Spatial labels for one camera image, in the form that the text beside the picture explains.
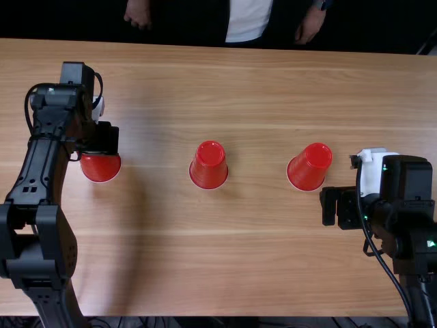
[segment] red plastic cup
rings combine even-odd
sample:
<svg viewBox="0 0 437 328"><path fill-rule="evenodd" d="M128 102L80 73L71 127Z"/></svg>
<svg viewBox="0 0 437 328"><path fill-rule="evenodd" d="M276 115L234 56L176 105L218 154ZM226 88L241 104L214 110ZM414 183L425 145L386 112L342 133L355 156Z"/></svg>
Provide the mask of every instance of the red plastic cup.
<svg viewBox="0 0 437 328"><path fill-rule="evenodd" d="M117 155L82 154L81 168L83 174L92 182L108 182L122 167L122 159Z"/></svg>
<svg viewBox="0 0 437 328"><path fill-rule="evenodd" d="M332 162L333 154L327 145L312 143L288 163L288 180L299 190L316 190L323 184Z"/></svg>
<svg viewBox="0 0 437 328"><path fill-rule="evenodd" d="M227 178L225 149L217 141L205 141L190 164L190 178L202 189L215 189Z"/></svg>

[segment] table surface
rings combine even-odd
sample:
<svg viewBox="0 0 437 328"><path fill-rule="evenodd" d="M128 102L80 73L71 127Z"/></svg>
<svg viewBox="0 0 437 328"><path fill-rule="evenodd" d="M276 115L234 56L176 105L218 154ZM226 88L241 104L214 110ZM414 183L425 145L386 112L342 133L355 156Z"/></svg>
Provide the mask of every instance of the table surface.
<svg viewBox="0 0 437 328"><path fill-rule="evenodd" d="M26 152L25 94L58 82L62 61L101 73L103 119L120 129L114 180L71 163L64 183L84 314L405 315L363 233L324 227L318 193L285 168L315 141L334 154L325 186L354 184L348 156L362 148L437 164L436 57L3 39L2 199ZM213 191L188 176L207 139L229 164ZM0 289L1 315L36 313L11 281Z"/></svg>

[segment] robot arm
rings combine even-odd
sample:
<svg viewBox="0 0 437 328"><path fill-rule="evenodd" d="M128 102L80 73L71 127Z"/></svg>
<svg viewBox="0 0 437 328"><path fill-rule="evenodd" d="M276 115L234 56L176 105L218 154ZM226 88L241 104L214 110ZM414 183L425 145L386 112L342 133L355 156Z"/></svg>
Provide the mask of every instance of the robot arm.
<svg viewBox="0 0 437 328"><path fill-rule="evenodd" d="M84 63L66 62L61 83L29 90L25 108L30 98L33 126L27 113L25 162L0 205L0 276L31 298L46 328L89 326L70 280L77 242L61 209L61 192L73 152L78 160L82 153L117 154L118 128L92 120L95 75ZM25 225L34 234L15 232Z"/></svg>
<svg viewBox="0 0 437 328"><path fill-rule="evenodd" d="M333 225L337 214L342 229L363 229L363 251L376 256L391 276L410 326L435 327L437 225L431 199L432 166L421 157L388 153L384 148L363 150L351 159L353 168L358 168L356 187L322 190L323 223ZM376 249L373 234L382 240L382 249ZM399 282L382 259L383 253L393 260Z"/></svg>

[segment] cable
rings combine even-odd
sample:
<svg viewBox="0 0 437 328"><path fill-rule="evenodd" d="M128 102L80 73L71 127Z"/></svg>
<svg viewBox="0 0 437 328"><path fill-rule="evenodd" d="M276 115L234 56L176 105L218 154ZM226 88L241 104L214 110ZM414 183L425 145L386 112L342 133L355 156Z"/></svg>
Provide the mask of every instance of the cable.
<svg viewBox="0 0 437 328"><path fill-rule="evenodd" d="M336 318L334 318L333 316L331 316L331 319L334 321L334 324L337 326L337 328L341 328L341 325L339 324L339 322L337 321Z"/></svg>
<svg viewBox="0 0 437 328"><path fill-rule="evenodd" d="M138 319L141 321L141 323L143 324L142 327L147 327L147 324L145 323L145 321L143 321L143 319L139 316Z"/></svg>
<svg viewBox="0 0 437 328"><path fill-rule="evenodd" d="M355 321L352 320L352 318L350 316L346 316L346 319L348 319L356 328L360 328Z"/></svg>
<svg viewBox="0 0 437 328"><path fill-rule="evenodd" d="M361 204L361 170L363 168L363 161L359 159L358 161L358 171L356 173L356 209L358 211L358 215L361 220L361 225L363 226L363 232L367 239L367 242L369 243L369 246L371 250L375 253L375 257L378 260L378 262L381 264L382 268L386 272L386 274L389 276L390 280L395 285L399 295L401 296L402 301L404 302L405 309L407 311L408 320L412 323L413 322L413 316L412 316L412 310L411 305L408 302L407 296L402 289L401 285L397 281L395 275L393 272L391 272L390 268L387 266L386 262L382 258L381 254L379 254L378 249L376 248L375 244L373 243L373 240L371 239L369 235L369 227L367 225L367 222L364 218L364 211L363 211L363 205Z"/></svg>
<svg viewBox="0 0 437 328"><path fill-rule="evenodd" d="M110 324L108 324L105 320L102 320L102 319L99 319L99 318L90 318L90 319L88 319L88 322L91 322L93 320L98 321L99 323L104 323L108 328L111 328Z"/></svg>
<svg viewBox="0 0 437 328"><path fill-rule="evenodd" d="M284 323L267 323L264 321L258 321L258 324L272 327L285 327L285 328L311 328L308 325L289 325Z"/></svg>
<svg viewBox="0 0 437 328"><path fill-rule="evenodd" d="M396 323L396 321L394 321L392 318L386 316L385 319L387 319L388 321L390 321L390 322L393 324L393 326L395 326L396 328L401 328L401 326L399 326L399 325Z"/></svg>
<svg viewBox="0 0 437 328"><path fill-rule="evenodd" d="M210 316L209 318L211 318L212 320L214 320L216 323L218 323L220 326L226 327L225 323L220 320L219 318L216 318L215 316Z"/></svg>

